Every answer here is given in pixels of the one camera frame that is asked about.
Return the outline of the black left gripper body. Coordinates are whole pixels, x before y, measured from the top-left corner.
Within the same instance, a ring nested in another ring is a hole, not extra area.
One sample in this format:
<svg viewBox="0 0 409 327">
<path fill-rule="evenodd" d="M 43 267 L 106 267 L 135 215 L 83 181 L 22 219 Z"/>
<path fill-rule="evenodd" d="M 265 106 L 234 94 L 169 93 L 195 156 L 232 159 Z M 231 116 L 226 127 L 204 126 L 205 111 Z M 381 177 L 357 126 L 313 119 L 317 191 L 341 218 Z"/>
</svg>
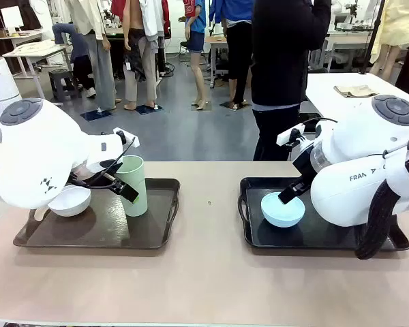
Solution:
<svg viewBox="0 0 409 327">
<path fill-rule="evenodd" d="M 121 166 L 120 159 L 108 159 L 94 163 L 86 160 L 70 172 L 69 184 L 87 189 L 120 189 L 123 183 L 117 180 L 114 174 Z"/>
</svg>

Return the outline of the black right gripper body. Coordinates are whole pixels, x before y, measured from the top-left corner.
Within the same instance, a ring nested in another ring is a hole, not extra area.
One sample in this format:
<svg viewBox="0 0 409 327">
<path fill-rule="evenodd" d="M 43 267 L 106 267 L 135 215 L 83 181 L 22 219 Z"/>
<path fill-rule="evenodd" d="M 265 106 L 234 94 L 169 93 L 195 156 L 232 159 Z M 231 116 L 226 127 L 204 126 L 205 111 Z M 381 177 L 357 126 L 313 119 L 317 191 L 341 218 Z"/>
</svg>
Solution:
<svg viewBox="0 0 409 327">
<path fill-rule="evenodd" d="M 309 145 L 303 150 L 299 156 L 293 161 L 293 166 L 301 174 L 300 177 L 292 184 L 293 191 L 307 191 L 312 184 L 316 171 L 311 163 L 311 151 L 314 145 Z"/>
</svg>

